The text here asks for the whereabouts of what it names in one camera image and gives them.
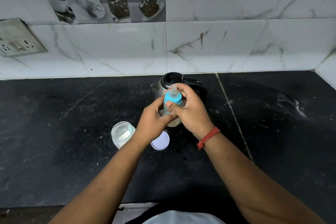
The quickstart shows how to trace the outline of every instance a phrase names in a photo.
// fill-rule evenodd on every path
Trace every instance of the tile grout line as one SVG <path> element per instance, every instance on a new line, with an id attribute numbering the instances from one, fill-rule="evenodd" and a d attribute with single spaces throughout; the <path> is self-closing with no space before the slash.
<path id="1" fill-rule="evenodd" d="M 237 125 L 237 127 L 238 127 L 239 133 L 240 133 L 240 135 L 241 135 L 241 137 L 242 137 L 242 139 L 243 139 L 243 142 L 244 142 L 244 144 L 245 144 L 245 148 L 246 148 L 246 150 L 247 150 L 247 153 L 249 154 L 250 160 L 252 161 L 253 164 L 255 164 L 254 161 L 253 161 L 253 158 L 252 158 L 250 149 L 249 149 L 249 147 L 247 146 L 247 142 L 246 142 L 246 140 L 245 140 L 245 137 L 243 136 L 242 130 L 240 129 L 240 126 L 239 126 L 239 124 L 238 124 L 237 118 L 236 118 L 236 116 L 235 116 L 235 114 L 234 114 L 234 112 L 233 112 L 233 109 L 232 109 L 232 107 L 231 107 L 231 104 L 230 104 L 230 102 L 229 102 L 228 96 L 227 96 L 227 94 L 226 94 L 226 92 L 225 92 L 225 90 L 224 90 L 223 84 L 222 84 L 222 82 L 221 82 L 221 80 L 220 80 L 220 78 L 219 78 L 219 76 L 218 76 L 218 73 L 215 73 L 215 74 L 216 74 L 217 80 L 218 80 L 218 82 L 219 82 L 219 85 L 220 85 L 220 87 L 222 88 L 222 91 L 223 91 L 223 93 L 224 93 L 226 102 L 228 103 L 228 105 L 229 105 L 229 107 L 230 107 L 230 109 L 231 109 L 233 118 L 234 118 L 234 120 L 235 120 L 235 122 L 236 122 L 236 125 Z"/>

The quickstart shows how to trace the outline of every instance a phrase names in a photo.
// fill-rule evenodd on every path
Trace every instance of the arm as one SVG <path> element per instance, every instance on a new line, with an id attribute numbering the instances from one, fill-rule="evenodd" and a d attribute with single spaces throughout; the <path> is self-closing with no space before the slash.
<path id="1" fill-rule="evenodd" d="M 187 99 L 184 108 L 167 102 L 198 140 L 214 128 L 205 107 L 187 85 L 177 84 Z M 251 224 L 325 223 L 311 209 L 255 166 L 225 136 L 218 133 L 204 149 L 244 218 Z"/>
<path id="2" fill-rule="evenodd" d="M 158 116 L 164 96 L 146 107 L 132 138 L 113 156 L 97 177 L 50 224 L 111 223 L 146 146 L 157 138 L 175 114 Z"/>

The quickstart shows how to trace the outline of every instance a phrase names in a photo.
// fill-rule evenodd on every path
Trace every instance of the white container lid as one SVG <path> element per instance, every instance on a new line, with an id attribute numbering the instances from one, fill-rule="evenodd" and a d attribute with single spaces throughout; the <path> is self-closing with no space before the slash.
<path id="1" fill-rule="evenodd" d="M 169 135 L 167 132 L 163 131 L 157 139 L 150 143 L 150 145 L 158 151 L 166 149 L 169 145 Z"/>

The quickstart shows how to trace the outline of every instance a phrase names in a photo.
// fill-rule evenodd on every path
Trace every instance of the kettle handle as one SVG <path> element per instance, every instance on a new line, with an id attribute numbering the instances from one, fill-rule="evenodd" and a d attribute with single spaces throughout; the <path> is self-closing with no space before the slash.
<path id="1" fill-rule="evenodd" d="M 204 83 L 190 77 L 183 77 L 183 83 L 190 86 L 193 90 L 199 91 L 199 98 L 202 100 L 203 103 L 205 103 L 208 97 L 208 90 L 205 87 Z"/>

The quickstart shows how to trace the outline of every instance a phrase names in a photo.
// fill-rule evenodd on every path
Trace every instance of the red thread bracelet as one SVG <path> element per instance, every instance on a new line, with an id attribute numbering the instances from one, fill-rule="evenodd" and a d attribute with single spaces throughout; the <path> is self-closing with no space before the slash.
<path id="1" fill-rule="evenodd" d="M 202 149 L 204 146 L 204 143 L 208 141 L 211 137 L 216 135 L 218 132 L 220 132 L 220 130 L 217 127 L 214 127 L 201 141 L 199 141 L 199 143 L 197 144 L 198 149 L 199 150 Z"/>

